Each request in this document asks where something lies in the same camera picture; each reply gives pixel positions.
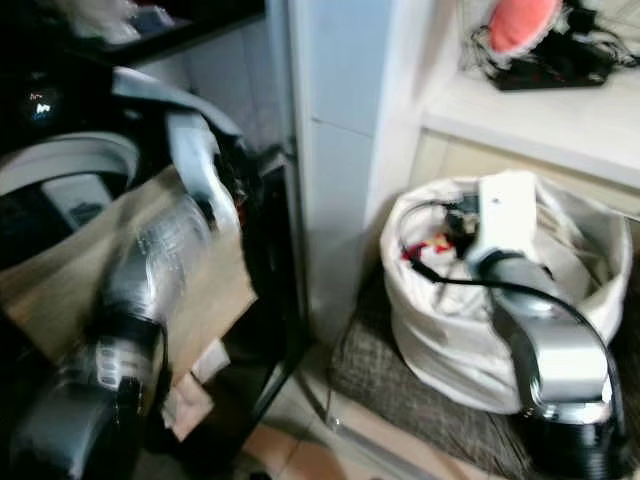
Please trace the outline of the red white garment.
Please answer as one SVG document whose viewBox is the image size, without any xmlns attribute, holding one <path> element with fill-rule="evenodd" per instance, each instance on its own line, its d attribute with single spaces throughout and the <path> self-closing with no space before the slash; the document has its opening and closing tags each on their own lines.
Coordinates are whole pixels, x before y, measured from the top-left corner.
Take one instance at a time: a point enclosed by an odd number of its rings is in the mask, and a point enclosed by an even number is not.
<svg viewBox="0 0 640 480">
<path fill-rule="evenodd" d="M 436 270 L 449 270 L 460 261 L 458 250 L 445 233 L 434 233 L 425 239 L 408 244 L 402 252 L 402 259 L 406 262 L 413 260 Z"/>
</svg>

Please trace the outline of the black patterned fabric bundle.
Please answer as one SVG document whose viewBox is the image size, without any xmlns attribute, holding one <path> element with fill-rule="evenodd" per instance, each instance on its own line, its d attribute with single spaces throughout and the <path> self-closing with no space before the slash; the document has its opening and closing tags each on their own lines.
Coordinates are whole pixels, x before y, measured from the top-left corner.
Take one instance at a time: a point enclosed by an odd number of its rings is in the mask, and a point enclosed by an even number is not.
<svg viewBox="0 0 640 480">
<path fill-rule="evenodd" d="M 466 46 L 476 67 L 499 91 L 600 87 L 614 70 L 640 67 L 640 55 L 612 29 L 599 26 L 596 0 L 563 0 L 547 37 L 526 54 L 509 58 L 489 50 L 490 12 L 471 29 Z"/>
</svg>

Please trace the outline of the black washing machine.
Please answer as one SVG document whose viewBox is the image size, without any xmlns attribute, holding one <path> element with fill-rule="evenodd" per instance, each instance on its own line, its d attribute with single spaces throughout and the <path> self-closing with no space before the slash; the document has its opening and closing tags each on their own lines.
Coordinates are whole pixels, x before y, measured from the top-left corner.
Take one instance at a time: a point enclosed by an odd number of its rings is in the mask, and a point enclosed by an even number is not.
<svg viewBox="0 0 640 480">
<path fill-rule="evenodd" d="M 86 82 L 59 73 L 26 87 L 22 105 L 14 111 L 14 134 L 23 138 L 24 145 L 4 156 L 1 169 L 1 273 L 73 236 L 120 197 L 165 169 L 175 170 L 166 137 L 169 111 L 204 115 L 218 141 L 221 152 L 216 169 L 236 204 L 244 265 L 255 302 L 259 300 L 253 276 L 271 246 L 255 227 L 261 188 L 256 173 L 259 152 L 227 109 L 198 93 L 124 67 L 91 73 Z M 4 306 L 3 314 L 42 353 Z M 52 374 L 82 342 L 87 325 L 65 355 L 50 358 L 42 353 L 52 361 Z M 210 344 L 204 356 L 220 339 Z M 161 390 L 177 389 L 198 375 L 201 360 L 183 374 L 170 369 L 168 325 L 164 346 L 166 360 L 161 362 L 157 389 L 146 398 L 148 412 L 159 406 Z M 14 430 L 49 380 L 22 398 Z"/>
</svg>

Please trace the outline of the white shelf cabinet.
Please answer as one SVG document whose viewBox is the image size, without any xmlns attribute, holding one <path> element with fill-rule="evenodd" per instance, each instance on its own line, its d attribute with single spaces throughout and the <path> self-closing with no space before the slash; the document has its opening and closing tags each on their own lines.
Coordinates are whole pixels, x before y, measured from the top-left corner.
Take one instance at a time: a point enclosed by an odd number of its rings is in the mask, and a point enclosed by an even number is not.
<svg viewBox="0 0 640 480">
<path fill-rule="evenodd" d="M 495 0 L 268 0 L 291 59 L 306 314 L 333 346 L 417 180 L 530 166 L 640 214 L 640 72 L 600 90 L 498 93 L 467 68 Z"/>
</svg>

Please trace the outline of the pink cloth item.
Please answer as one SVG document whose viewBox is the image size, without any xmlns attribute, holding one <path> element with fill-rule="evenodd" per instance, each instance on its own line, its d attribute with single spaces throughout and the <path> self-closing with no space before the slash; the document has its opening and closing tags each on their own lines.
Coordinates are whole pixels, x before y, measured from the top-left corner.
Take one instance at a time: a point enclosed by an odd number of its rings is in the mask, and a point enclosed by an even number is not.
<svg viewBox="0 0 640 480">
<path fill-rule="evenodd" d="M 554 28 L 563 0 L 497 0 L 490 12 L 489 50 L 498 56 L 520 56 L 531 51 Z"/>
</svg>

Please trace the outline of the white fabric laundry bag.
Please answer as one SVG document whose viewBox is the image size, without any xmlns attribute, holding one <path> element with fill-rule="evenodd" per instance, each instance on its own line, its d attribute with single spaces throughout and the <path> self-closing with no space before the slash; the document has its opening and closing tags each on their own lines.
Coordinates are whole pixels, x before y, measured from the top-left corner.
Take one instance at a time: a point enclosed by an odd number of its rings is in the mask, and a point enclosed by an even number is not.
<svg viewBox="0 0 640 480">
<path fill-rule="evenodd" d="M 608 351 L 634 261 L 622 215 L 531 172 L 426 183 L 380 237 L 392 330 L 453 402 L 588 425 L 620 412 Z"/>
</svg>

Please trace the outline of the beige cardboard sheet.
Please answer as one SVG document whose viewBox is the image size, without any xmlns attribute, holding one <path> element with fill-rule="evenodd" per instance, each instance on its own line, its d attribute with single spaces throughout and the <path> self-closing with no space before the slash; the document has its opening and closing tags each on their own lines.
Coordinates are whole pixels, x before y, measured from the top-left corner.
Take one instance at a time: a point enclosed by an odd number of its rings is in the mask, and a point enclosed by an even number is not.
<svg viewBox="0 0 640 480">
<path fill-rule="evenodd" d="M 177 172 L 165 169 L 73 236 L 4 270 L 0 289 L 6 314 L 47 357 L 65 355 L 81 337 L 110 266 L 147 224 L 183 198 Z M 186 271 L 186 288 L 168 324 L 175 374 L 191 371 L 256 300 L 236 233 L 212 233 L 209 246 L 187 262 Z"/>
</svg>

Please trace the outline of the grey woven floor mat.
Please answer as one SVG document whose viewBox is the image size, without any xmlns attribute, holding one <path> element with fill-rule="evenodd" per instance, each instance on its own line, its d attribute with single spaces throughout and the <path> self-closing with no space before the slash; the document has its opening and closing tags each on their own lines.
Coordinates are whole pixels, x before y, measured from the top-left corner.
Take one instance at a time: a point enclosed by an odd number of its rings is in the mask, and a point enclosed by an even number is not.
<svg viewBox="0 0 640 480">
<path fill-rule="evenodd" d="M 347 333 L 335 343 L 333 387 L 486 474 L 535 479 L 521 431 L 508 416 L 462 406 L 412 374 L 394 342 L 390 314 L 383 273 L 376 270 L 362 285 Z M 625 417 L 640 472 L 640 261 L 626 285 L 623 320 L 611 351 L 620 369 Z"/>
</svg>

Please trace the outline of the white crumpled cloth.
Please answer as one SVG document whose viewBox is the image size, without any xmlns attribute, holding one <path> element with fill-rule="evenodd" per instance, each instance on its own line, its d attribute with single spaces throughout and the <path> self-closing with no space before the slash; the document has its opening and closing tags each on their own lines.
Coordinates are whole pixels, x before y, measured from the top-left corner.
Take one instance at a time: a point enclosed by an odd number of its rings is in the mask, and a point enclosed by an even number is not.
<svg viewBox="0 0 640 480">
<path fill-rule="evenodd" d="M 138 6 L 132 0 L 52 0 L 77 36 L 124 45 L 141 40 L 131 23 Z"/>
</svg>

